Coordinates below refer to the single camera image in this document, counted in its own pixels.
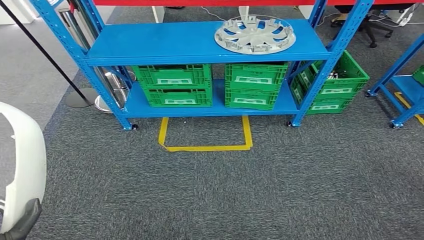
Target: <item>blue metal shelf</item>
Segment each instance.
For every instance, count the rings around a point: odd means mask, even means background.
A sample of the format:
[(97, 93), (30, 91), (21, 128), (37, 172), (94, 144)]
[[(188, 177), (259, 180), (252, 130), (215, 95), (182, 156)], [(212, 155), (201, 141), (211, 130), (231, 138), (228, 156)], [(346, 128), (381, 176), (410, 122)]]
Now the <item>blue metal shelf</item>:
[[(315, 0), (309, 19), (285, 19), (293, 27), (296, 41), (290, 48), (273, 54), (247, 55), (228, 51), (215, 43), (215, 31), (221, 21), (170, 22), (104, 25), (93, 0), (81, 1), (82, 11), (89, 16), (88, 24), (96, 31), (96, 38), (89, 51), (81, 49), (64, 26), (47, 0), (29, 0), (63, 44), (90, 84), (101, 95), (107, 106), (125, 130), (131, 130), (130, 118), (183, 117), (183, 116), (237, 116), (237, 115), (293, 115), (287, 124), (299, 127), (315, 96), (322, 88), (357, 31), (373, 0), (358, 0), (348, 15), (336, 38), (324, 46), (314, 28), (320, 22), (327, 1)], [(288, 82), (301, 61), (312, 63), (324, 60), (319, 73), (306, 92), (303, 101), (296, 105)], [(137, 84), (133, 84), (123, 66), (129, 65), (177, 65), (242, 62), (291, 61), (288, 74), (272, 111), (226, 108), (222, 81), (215, 81), (212, 107), (152, 108)], [(124, 80), (130, 89), (127, 102), (121, 109), (110, 87), (97, 75), (93, 67), (104, 67)]]
[(290, 115), (299, 112), (287, 82), (282, 84), (274, 110), (271, 111), (225, 107), (224, 102), (224, 80), (213, 81), (213, 102), (211, 107), (151, 107), (141, 87), (134, 85), (126, 101), (123, 115), (126, 118), (156, 118)]
[(391, 78), (391, 82), (402, 92), (411, 105), (424, 98), (424, 86), (417, 82), (411, 75), (398, 75)]
[[(421, 34), (421, 36), (412, 43), (384, 76), (367, 92), (368, 96), (376, 96), (377, 92), (381, 90), (399, 110), (400, 115), (391, 120), (392, 127), (395, 129), (403, 127), (404, 122), (412, 118), (415, 114), (424, 114), (424, 86), (418, 83), (411, 75), (395, 76), (422, 46), (424, 46), (424, 34)], [(402, 92), (403, 96), (405, 96), (411, 105), (409, 109), (405, 109), (392, 95), (387, 88), (388, 83), (394, 84), (396, 88)]]
[(296, 34), (289, 49), (267, 55), (228, 51), (214, 40), (221, 21), (104, 26), (86, 56), (90, 66), (325, 60), (331, 55), (306, 19), (287, 19)]

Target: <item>stanchion base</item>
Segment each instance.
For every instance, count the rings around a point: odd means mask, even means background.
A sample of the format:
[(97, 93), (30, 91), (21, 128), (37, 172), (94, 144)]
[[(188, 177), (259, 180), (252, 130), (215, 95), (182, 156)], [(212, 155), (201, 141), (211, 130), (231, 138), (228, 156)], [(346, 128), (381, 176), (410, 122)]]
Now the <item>stanchion base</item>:
[(96, 97), (99, 95), (93, 88), (82, 88), (80, 91), (87, 101), (84, 100), (76, 91), (73, 91), (66, 97), (66, 105), (76, 109), (85, 108), (93, 105)]
[(94, 106), (95, 108), (97, 108), (99, 111), (105, 113), (105, 114), (111, 114), (112, 111), (111, 109), (108, 107), (108, 105), (106, 104), (106, 102), (103, 100), (102, 96), (98, 95), (95, 100), (94, 100)]

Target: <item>chair wheel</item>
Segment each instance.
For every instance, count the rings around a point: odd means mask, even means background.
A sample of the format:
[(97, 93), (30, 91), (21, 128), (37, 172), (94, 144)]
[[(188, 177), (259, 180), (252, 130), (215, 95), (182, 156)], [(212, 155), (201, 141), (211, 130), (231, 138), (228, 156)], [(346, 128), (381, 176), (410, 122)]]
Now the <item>chair wheel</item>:
[(345, 23), (345, 20), (335, 20), (335, 21), (331, 22), (330, 27), (339, 28), (339, 27), (343, 26), (344, 23)]

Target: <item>shelf board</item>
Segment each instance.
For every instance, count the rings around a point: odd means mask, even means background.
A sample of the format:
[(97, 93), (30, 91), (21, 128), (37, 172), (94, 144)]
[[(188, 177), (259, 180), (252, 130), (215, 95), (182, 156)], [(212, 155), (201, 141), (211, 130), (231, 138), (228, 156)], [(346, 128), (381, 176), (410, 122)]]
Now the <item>shelf board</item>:
[(106, 25), (85, 60), (90, 66), (170, 65), (328, 59), (306, 19), (287, 19), (296, 35), (290, 48), (266, 55), (228, 51), (214, 40), (221, 21)]
[(424, 98), (424, 86), (417, 82), (411, 75), (393, 76), (391, 82), (402, 92), (409, 104), (416, 104)]
[(122, 115), (126, 118), (158, 118), (292, 115), (299, 112), (286, 81), (282, 84), (274, 110), (271, 111), (225, 107), (224, 80), (214, 80), (212, 85), (213, 101), (211, 107), (150, 107), (141, 87), (135, 83), (129, 92), (128, 99), (123, 110), (124, 113)]

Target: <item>gray carpet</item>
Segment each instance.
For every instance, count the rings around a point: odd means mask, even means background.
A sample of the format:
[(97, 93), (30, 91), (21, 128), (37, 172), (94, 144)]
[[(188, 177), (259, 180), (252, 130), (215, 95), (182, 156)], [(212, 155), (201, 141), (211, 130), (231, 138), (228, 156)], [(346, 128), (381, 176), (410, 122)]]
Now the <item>gray carpet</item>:
[[(200, 8), (166, 11), (166, 22), (215, 20)], [(251, 12), (300, 17), (287, 7)], [(121, 8), (112, 19), (145, 22), (145, 13)], [(336, 32), (328, 24), (318, 28), (324, 42)], [(348, 49), (371, 76), (365, 89), (422, 32), (377, 34), (375, 49), (356, 34)], [(86, 84), (81, 74), (75, 80)], [(65, 107), (45, 131), (47, 188), (28, 239), (422, 240), (424, 127), (411, 119), (388, 128), (394, 114), (384, 97), (360, 93), (342, 114), (307, 116), (300, 128), (284, 126), (289, 116), (250, 117), (250, 151), (167, 152), (157, 144), (160, 118), (123, 131), (111, 115)], [(172, 118), (168, 129), (169, 145), (243, 142), (240, 117)]]

